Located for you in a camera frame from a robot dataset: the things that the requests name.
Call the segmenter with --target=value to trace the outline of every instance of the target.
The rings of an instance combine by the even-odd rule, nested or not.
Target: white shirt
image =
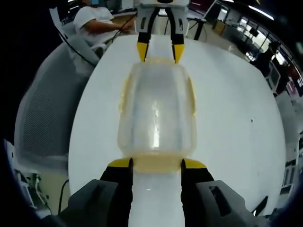
[[[96,19],[97,21],[103,22],[103,23],[109,23],[112,24],[113,22],[111,19],[113,19],[113,15],[109,12],[107,8],[104,7],[98,7],[93,8],[89,6],[85,6],[81,8],[74,19],[74,25],[76,28],[76,32],[85,39],[86,42],[91,45],[92,49],[97,49],[98,47],[103,47],[104,42],[114,37],[116,32],[118,30],[112,31],[112,32],[105,32],[101,34],[91,34],[83,28],[83,25],[85,25],[87,22]]]

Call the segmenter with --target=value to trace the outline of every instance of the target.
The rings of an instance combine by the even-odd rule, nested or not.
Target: person
[[[258,70],[260,70],[264,77],[269,76],[270,69],[269,69],[269,63],[272,59],[272,57],[278,53],[278,49],[280,47],[279,42],[271,42],[268,46],[268,49],[264,52],[258,55],[257,59],[254,61],[251,61],[250,63],[254,65]]]
[[[114,23],[110,11],[92,4],[92,0],[81,0],[81,3],[83,7],[77,12],[73,23],[77,34],[83,37],[94,51],[100,50],[100,47],[104,48],[104,43],[110,41],[119,30],[127,32],[134,25],[133,20],[125,25],[125,22]]]

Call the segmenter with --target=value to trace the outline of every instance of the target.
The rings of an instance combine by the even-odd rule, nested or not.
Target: white table
[[[71,193],[99,179],[108,163],[121,158],[117,145],[118,106],[125,78],[139,61],[136,35],[117,38],[91,75],[73,123],[69,151]],[[196,94],[197,145],[202,161],[253,210],[269,196],[270,214],[285,169],[285,139],[275,99],[262,74],[216,46],[185,40],[180,64]],[[153,35],[148,56],[172,58],[169,36]]]

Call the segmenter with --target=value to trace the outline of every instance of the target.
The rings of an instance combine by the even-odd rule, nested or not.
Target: ceiling light
[[[257,8],[255,8],[255,7],[253,7],[253,6],[248,6],[248,7],[251,8],[251,9],[253,9],[254,11],[257,11],[257,12],[260,13],[260,14],[263,14],[264,16],[268,17],[269,19],[274,20],[274,18],[273,18],[271,15],[269,15],[269,14],[263,12],[262,10],[257,9]]]

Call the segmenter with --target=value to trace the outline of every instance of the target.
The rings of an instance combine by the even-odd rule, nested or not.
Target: desk
[[[137,35],[118,37],[91,75],[71,132],[71,194],[99,179],[108,163],[121,158],[118,109],[125,78],[139,62]],[[272,212],[285,169],[285,139],[279,109],[263,75],[243,59],[216,46],[185,39],[180,64],[196,94],[197,144],[202,161],[253,210],[268,196]],[[149,56],[172,58],[169,36],[152,35]]]

